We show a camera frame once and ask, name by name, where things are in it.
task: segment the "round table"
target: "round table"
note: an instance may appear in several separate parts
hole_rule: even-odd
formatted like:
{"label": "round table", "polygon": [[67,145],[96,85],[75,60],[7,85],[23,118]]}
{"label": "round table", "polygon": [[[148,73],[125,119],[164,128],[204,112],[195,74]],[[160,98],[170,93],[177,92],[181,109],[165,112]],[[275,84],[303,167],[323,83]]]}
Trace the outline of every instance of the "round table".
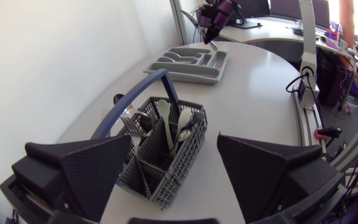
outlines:
{"label": "round table", "polygon": [[[222,79],[215,85],[173,82],[178,97],[204,105],[208,129],[203,147],[172,206],[161,211],[118,186],[113,188],[102,223],[127,223],[131,217],[157,220],[217,218],[221,223],[245,223],[236,195],[216,147],[224,135],[277,144],[299,145],[295,110],[285,87],[299,73],[288,62],[251,45],[217,42],[228,53]],[[203,43],[182,47],[210,49]],[[116,93],[127,93],[146,74],[143,69],[162,54],[147,58],[116,80],[72,124],[59,142],[89,139],[112,107]],[[167,96],[161,81],[146,89],[134,102],[140,106],[150,96]],[[116,123],[112,134],[120,130]]]}

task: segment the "white wall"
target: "white wall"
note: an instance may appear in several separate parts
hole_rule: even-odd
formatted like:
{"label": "white wall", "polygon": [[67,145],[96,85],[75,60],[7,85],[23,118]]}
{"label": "white wall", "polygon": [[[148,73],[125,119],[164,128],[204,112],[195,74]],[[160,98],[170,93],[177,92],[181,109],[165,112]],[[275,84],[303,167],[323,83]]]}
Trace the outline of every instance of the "white wall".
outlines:
{"label": "white wall", "polygon": [[121,74],[177,45],[169,1],[0,0],[0,184],[26,142],[56,142]]}

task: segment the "basket handle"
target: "basket handle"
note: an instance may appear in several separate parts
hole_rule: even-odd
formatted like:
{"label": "basket handle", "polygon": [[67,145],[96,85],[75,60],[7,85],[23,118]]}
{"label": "basket handle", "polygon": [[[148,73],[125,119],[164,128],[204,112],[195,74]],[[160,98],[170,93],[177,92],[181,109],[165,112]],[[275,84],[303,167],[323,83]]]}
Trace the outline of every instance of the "basket handle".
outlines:
{"label": "basket handle", "polygon": [[169,99],[172,103],[178,102],[178,95],[173,87],[171,78],[169,77],[167,69],[158,69],[157,71],[151,73],[142,81],[140,81],[136,86],[125,94],[121,100],[119,100],[111,111],[104,117],[102,122],[99,124],[96,131],[93,133],[91,139],[104,138],[110,131],[111,127],[121,116],[122,112],[129,106],[129,104],[134,101],[134,99],[139,96],[147,87],[153,84],[154,81],[161,78],[162,83],[164,84],[165,90],[168,93]]}

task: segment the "cutlery basket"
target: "cutlery basket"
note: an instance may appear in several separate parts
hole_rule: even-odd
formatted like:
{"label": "cutlery basket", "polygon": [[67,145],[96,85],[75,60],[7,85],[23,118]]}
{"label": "cutlery basket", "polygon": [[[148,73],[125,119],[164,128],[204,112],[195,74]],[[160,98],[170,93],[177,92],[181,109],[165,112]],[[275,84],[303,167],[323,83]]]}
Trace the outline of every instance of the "cutlery basket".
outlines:
{"label": "cutlery basket", "polygon": [[[189,108],[192,112],[200,112],[205,115],[202,105],[178,100],[175,89],[166,70],[157,70],[131,89],[103,119],[92,138],[103,138],[107,135],[111,126],[120,117],[124,109],[144,89],[155,80],[161,78],[169,98],[150,97],[139,110],[151,114],[151,110],[157,115],[157,124],[153,133],[146,137],[135,152],[131,141],[131,150],[122,165],[116,184],[129,193],[144,200],[156,203],[161,209],[169,208],[177,196],[180,186],[183,185],[203,143],[207,127],[206,116],[203,120],[193,119],[190,123],[191,136],[179,144],[174,158],[169,156],[168,143],[165,135],[163,119],[158,112],[158,101],[165,100],[170,105],[169,125],[172,139],[177,133],[177,122],[180,112]],[[150,118],[135,114],[131,117],[142,134],[152,129]],[[123,127],[118,134],[128,134]]]}

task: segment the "gray cutlery tray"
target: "gray cutlery tray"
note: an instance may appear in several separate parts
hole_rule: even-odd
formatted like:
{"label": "gray cutlery tray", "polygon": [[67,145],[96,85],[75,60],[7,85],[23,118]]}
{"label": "gray cutlery tray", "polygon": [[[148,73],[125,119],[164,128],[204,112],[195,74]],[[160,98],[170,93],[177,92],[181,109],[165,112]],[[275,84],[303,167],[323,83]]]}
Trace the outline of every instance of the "gray cutlery tray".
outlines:
{"label": "gray cutlery tray", "polygon": [[149,65],[144,72],[151,74],[165,68],[173,81],[215,84],[220,81],[226,62],[226,52],[172,48]]}
{"label": "gray cutlery tray", "polygon": [[[165,135],[163,119],[158,112],[158,101],[165,100],[170,105],[169,125],[171,135],[177,133],[177,122],[180,112],[189,108],[194,112],[205,115],[204,120],[191,122],[191,136],[178,145],[178,151],[174,158],[169,156],[168,143]],[[158,123],[153,134],[139,146],[137,152],[131,140],[131,150],[127,159],[122,165],[118,186],[127,192],[158,205],[161,209],[171,206],[183,185],[192,165],[200,151],[208,125],[206,113],[202,105],[179,100],[178,103],[171,103],[168,98],[150,97],[140,108],[140,111],[150,114],[154,110]],[[139,114],[131,117],[142,133],[146,133],[152,127],[148,119]],[[123,127],[118,135],[127,134],[128,130]]]}

